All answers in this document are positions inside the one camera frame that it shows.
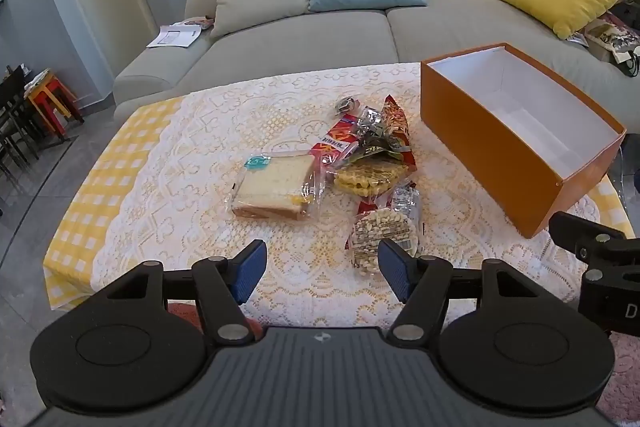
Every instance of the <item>waffle snack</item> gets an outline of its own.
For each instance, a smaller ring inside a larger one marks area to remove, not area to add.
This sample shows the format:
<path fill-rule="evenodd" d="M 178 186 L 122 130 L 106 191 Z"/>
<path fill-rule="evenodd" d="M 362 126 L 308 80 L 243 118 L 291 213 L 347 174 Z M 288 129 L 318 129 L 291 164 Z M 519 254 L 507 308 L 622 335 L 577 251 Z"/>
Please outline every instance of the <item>waffle snack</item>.
<path fill-rule="evenodd" d="M 334 185 L 344 192 L 370 198 L 394 187 L 408 171 L 407 165 L 387 156 L 370 156 L 336 169 Z"/>

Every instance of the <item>circular plate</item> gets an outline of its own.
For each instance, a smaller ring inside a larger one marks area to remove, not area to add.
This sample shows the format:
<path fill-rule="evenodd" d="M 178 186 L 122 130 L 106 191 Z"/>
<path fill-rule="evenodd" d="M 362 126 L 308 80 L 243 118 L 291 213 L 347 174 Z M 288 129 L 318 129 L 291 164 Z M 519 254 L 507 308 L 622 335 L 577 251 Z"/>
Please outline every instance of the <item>circular plate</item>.
<path fill-rule="evenodd" d="M 31 347 L 43 400 L 81 413 L 151 406 L 189 385 L 205 361 L 204 338 L 194 326 L 161 307 L 126 300 L 80 307 Z"/>
<path fill-rule="evenodd" d="M 550 299 L 523 298 L 464 315 L 438 339 L 445 372 L 464 391 L 515 412 L 593 403 L 613 371 L 600 328 Z"/>

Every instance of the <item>white lace tablecloth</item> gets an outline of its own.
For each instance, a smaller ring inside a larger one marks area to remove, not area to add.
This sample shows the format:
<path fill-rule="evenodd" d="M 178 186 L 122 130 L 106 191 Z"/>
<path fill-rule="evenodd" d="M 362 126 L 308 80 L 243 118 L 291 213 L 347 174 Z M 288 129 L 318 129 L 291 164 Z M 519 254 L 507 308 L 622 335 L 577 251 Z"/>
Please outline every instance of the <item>white lace tablecloth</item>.
<path fill-rule="evenodd" d="M 353 197 L 328 190 L 317 222 L 252 221 L 223 203 L 247 156 L 309 149 L 335 122 L 340 96 L 404 108 L 422 194 L 424 253 L 456 267 L 497 257 L 562 299 L 577 296 L 584 267 L 546 231 L 524 239 L 494 200 L 420 121 L 419 64 L 289 74 L 195 92 L 182 100 L 150 150 L 95 255 L 94 291 L 148 259 L 184 269 L 211 255 L 232 257 L 252 239 L 268 245 L 268 265 L 244 312 L 264 323 L 388 327 L 401 304 L 382 278 L 360 276 L 344 251 Z M 598 221 L 591 198 L 571 210 Z M 472 309 L 450 306 L 449 318 Z"/>

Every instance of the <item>sofa armrest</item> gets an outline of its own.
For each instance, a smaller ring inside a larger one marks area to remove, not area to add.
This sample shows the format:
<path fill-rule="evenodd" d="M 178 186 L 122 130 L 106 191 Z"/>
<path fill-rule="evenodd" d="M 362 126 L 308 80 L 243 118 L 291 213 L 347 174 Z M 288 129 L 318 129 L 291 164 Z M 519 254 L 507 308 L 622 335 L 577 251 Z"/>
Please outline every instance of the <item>sofa armrest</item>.
<path fill-rule="evenodd" d="M 116 104 L 175 87 L 209 51 L 212 44 L 209 34 L 210 31 L 203 32 L 188 48 L 146 48 L 116 77 L 113 83 Z"/>

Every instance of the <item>yellow checkered tablecloth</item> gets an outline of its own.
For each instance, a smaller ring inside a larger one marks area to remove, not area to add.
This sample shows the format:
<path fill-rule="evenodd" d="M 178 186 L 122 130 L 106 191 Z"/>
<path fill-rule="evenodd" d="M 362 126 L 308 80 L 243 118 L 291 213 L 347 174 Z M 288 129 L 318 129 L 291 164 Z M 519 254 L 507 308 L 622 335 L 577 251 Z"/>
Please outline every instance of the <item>yellow checkered tablecloth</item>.
<path fill-rule="evenodd" d="M 71 309 L 95 292 L 91 287 L 92 267 L 105 244 L 107 229 L 132 190 L 149 151 L 158 144 L 162 130 L 181 102 L 182 98 L 174 98 L 137 110 L 89 172 L 44 258 L 52 308 Z M 618 195 L 606 176 L 588 195 L 598 207 L 604 225 L 634 237 Z"/>

